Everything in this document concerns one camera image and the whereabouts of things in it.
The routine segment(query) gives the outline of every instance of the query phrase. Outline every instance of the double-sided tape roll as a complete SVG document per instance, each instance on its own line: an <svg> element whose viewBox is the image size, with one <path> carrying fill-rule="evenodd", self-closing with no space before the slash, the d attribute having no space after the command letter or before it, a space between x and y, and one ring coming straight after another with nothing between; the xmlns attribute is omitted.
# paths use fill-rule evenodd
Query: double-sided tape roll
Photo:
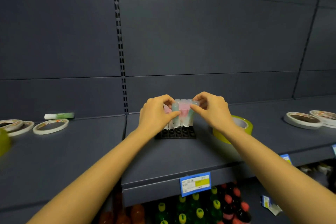
<svg viewBox="0 0 336 224"><path fill-rule="evenodd" d="M62 122L64 123L63 125L57 127L57 128L52 128L52 129L48 129L48 130L39 130L40 128L44 127L45 125L51 124L51 123L56 123L56 122ZM60 119L60 120L47 120L45 122L42 122L40 124L37 124L34 128L33 128L33 132L37 135L46 135L46 134L50 134L50 133L54 133L57 131L60 131L64 128L66 128L69 124L69 120L67 119Z"/></svg>
<svg viewBox="0 0 336 224"><path fill-rule="evenodd" d="M232 118L233 118L233 121L235 122L236 125L238 125L239 127L241 127L242 129L244 129L244 131L247 133L247 134L252 134L252 130L253 130L253 125L252 123L247 120L247 119L244 119L242 117L239 117L239 116L235 116L235 115L232 115ZM225 143L228 143L228 144L231 144L226 138L225 136L223 136L217 129L212 129L212 133L215 137L217 137L219 140L225 142Z"/></svg>
<svg viewBox="0 0 336 224"><path fill-rule="evenodd" d="M318 110L312 110L309 113L319 119L323 126L336 128L336 113Z"/></svg>
<svg viewBox="0 0 336 224"><path fill-rule="evenodd" d="M316 117L302 112L288 112L283 117L288 124L305 129L318 129L322 122Z"/></svg>
<svg viewBox="0 0 336 224"><path fill-rule="evenodd" d="M1 127L2 129L6 130L7 132L13 131L13 130L18 130L22 125L23 121L22 120L0 120L0 124L4 123L11 123L8 125L5 125Z"/></svg>
<svg viewBox="0 0 336 224"><path fill-rule="evenodd" d="M22 123L22 127L19 128L19 130L8 133L8 136L11 137L11 136L22 135L23 133L26 133L26 132L28 132L29 130L31 130L31 129L33 128L33 126L34 126L34 122L32 122L32 121L24 121L24 122Z"/></svg>

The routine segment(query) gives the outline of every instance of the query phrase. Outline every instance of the price tag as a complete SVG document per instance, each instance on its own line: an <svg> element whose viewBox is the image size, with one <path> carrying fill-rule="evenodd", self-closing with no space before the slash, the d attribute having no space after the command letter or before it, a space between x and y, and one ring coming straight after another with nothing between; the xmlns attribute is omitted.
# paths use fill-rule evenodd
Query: price tag
<svg viewBox="0 0 336 224"><path fill-rule="evenodd" d="M288 163L290 163L292 165L292 161L291 159L289 158L289 155L288 154L283 154L283 155L280 155L281 158L283 158L285 161L287 161Z"/></svg>
<svg viewBox="0 0 336 224"><path fill-rule="evenodd" d="M333 147L333 150L334 150L334 154L336 156L336 144L334 144L332 147Z"/></svg>
<svg viewBox="0 0 336 224"><path fill-rule="evenodd" d="M180 184L182 197L211 189L210 172L180 178Z"/></svg>

